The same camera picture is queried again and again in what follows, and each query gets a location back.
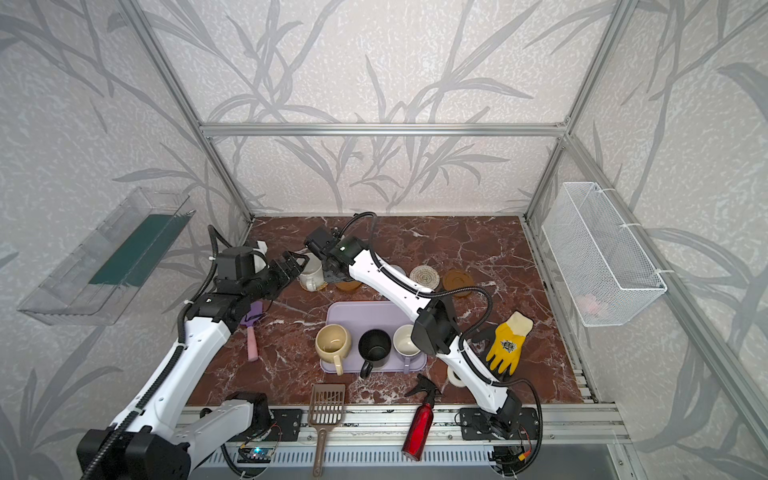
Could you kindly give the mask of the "white speckled mug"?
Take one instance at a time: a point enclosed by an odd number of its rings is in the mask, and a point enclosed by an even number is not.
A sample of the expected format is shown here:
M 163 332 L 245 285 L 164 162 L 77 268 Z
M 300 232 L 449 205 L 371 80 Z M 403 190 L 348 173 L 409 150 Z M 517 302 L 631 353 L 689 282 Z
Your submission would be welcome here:
M 323 290 L 327 286 L 324 278 L 322 261 L 314 255 L 309 255 L 309 260 L 299 276 L 301 287 L 309 292 Z

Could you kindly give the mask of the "brown wooden coaster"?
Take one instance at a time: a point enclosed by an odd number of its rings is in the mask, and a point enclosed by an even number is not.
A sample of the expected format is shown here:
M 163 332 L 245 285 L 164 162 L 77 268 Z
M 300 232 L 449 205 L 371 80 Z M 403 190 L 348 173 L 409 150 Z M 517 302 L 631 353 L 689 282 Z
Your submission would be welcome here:
M 445 273 L 442 279 L 443 288 L 446 291 L 461 289 L 461 292 L 455 293 L 454 298 L 466 298 L 473 294 L 468 287 L 474 287 L 475 281 L 472 276 L 463 270 L 453 269 Z
M 354 292 L 362 286 L 359 281 L 344 281 L 335 284 L 335 288 L 342 292 Z

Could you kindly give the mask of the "beige ceramic mug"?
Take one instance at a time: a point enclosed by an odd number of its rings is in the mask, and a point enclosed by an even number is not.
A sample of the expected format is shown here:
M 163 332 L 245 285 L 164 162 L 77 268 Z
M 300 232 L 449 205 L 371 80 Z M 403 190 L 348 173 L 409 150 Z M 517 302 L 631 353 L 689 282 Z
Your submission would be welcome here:
M 330 364 L 338 376 L 344 374 L 343 361 L 351 347 L 351 334 L 342 325 L 327 324 L 315 337 L 315 350 L 320 360 Z

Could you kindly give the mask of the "white rainbow rope coaster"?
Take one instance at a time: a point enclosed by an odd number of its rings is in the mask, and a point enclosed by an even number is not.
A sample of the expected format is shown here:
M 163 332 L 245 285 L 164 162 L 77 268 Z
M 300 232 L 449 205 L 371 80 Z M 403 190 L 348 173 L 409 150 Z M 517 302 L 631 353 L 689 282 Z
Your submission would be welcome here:
M 418 265 L 414 267 L 409 278 L 421 286 L 436 290 L 440 285 L 440 276 L 438 272 L 428 265 Z

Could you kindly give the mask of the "black mug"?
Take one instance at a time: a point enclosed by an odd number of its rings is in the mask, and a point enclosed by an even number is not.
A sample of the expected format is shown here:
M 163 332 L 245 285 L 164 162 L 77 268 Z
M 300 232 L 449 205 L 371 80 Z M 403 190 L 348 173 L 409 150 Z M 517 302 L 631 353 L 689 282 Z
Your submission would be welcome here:
M 359 340 L 358 352 L 363 360 L 359 377 L 367 379 L 375 368 L 384 366 L 392 348 L 390 335 L 381 329 L 366 331 Z

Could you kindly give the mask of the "white mug lilac handle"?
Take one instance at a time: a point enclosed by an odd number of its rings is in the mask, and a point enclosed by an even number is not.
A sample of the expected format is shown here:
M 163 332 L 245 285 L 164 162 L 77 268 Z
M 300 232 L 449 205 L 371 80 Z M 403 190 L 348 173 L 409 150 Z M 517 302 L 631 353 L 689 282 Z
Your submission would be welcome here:
M 393 336 L 393 347 L 402 361 L 401 370 L 404 374 L 421 371 L 426 366 L 425 354 L 415 345 L 411 338 L 413 325 L 399 327 Z

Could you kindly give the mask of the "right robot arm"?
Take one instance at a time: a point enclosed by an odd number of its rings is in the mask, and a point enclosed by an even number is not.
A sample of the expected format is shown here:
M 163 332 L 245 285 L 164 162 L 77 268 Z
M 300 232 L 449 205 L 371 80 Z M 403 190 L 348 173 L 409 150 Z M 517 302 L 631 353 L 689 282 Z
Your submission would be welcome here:
M 523 403 L 512 390 L 515 383 L 497 380 L 468 345 L 476 328 L 459 328 L 451 292 L 434 292 L 408 279 L 391 269 L 371 242 L 355 236 L 319 227 L 308 235 L 305 246 L 320 259 L 331 279 L 359 281 L 406 314 L 414 324 L 411 339 L 415 345 L 458 374 L 484 412 L 493 435 L 509 439 L 518 431 Z

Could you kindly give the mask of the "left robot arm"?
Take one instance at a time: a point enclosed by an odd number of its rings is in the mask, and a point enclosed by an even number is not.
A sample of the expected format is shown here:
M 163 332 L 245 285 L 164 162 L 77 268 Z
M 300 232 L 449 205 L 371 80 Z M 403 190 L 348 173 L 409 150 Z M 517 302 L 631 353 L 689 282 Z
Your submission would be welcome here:
M 309 258 L 286 251 L 255 264 L 252 247 L 212 250 L 201 287 L 177 317 L 177 340 L 137 396 L 104 429 L 91 429 L 76 453 L 85 479 L 185 479 L 231 437 L 253 428 L 252 395 L 228 400 L 193 424 L 176 428 L 192 391 L 213 357 L 259 300 L 274 300 Z

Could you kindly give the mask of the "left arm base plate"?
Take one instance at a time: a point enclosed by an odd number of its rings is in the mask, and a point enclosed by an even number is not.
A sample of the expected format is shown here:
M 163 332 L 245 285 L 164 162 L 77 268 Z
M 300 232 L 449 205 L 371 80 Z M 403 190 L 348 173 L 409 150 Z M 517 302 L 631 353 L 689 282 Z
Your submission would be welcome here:
M 297 442 L 302 425 L 301 408 L 274 408 L 270 410 L 271 427 L 262 440 L 266 442 Z

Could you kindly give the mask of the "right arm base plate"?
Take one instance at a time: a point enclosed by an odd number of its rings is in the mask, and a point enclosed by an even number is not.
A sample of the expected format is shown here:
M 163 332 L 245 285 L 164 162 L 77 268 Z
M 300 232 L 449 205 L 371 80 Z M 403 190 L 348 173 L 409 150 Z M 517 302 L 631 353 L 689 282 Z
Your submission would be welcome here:
M 535 408 L 523 407 L 512 426 L 505 426 L 479 408 L 461 408 L 454 418 L 465 441 L 524 440 L 541 438 L 541 420 Z

